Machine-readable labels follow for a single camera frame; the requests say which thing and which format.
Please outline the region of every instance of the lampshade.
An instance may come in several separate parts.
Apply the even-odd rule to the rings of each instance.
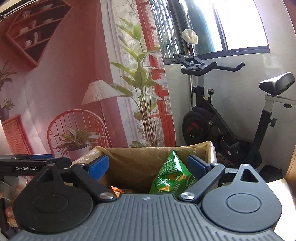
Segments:
[[[103,80],[97,80],[89,84],[81,104],[88,104],[111,97],[122,95]]]

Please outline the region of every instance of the red chair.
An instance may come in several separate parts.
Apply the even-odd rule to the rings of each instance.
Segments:
[[[67,127],[73,129],[89,128],[89,130],[96,132],[98,135],[104,136],[96,139],[92,147],[112,148],[107,128],[100,117],[88,110],[67,110],[54,118],[47,129],[47,141],[50,151],[55,157],[69,155],[68,153],[62,155],[57,149],[54,150],[55,147],[62,144],[59,137],[55,135],[66,134]]]

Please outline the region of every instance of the window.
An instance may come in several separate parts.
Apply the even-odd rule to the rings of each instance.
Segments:
[[[181,38],[193,29],[201,59],[247,53],[269,53],[263,24],[253,0],[150,0],[165,64],[176,63],[174,53],[186,52]]]

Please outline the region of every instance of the wall shelf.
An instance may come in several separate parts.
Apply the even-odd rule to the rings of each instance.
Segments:
[[[16,13],[4,40],[26,63],[35,68],[51,36],[71,8],[65,0],[41,0],[22,8]],[[30,40],[31,44],[27,45],[25,42]]]

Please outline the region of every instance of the exercise bike handlebar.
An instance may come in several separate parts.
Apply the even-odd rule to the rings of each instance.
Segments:
[[[219,66],[216,62],[212,62],[212,63],[210,63],[208,66],[206,66],[203,69],[201,69],[199,67],[183,68],[183,69],[181,69],[181,73],[182,74],[188,74],[188,75],[201,76],[201,75],[207,74],[208,72],[210,72],[213,69],[220,69],[220,70],[226,70],[226,71],[236,72],[236,71],[239,71],[244,66],[245,66],[245,63],[244,62],[241,62],[235,68]]]
[[[204,75],[204,74],[210,72],[211,70],[213,70],[217,66],[218,66],[218,64],[216,62],[212,62],[207,67],[205,67],[203,69],[200,69],[198,67],[183,68],[183,69],[181,69],[181,73],[195,75],[195,76],[201,76],[201,75]]]

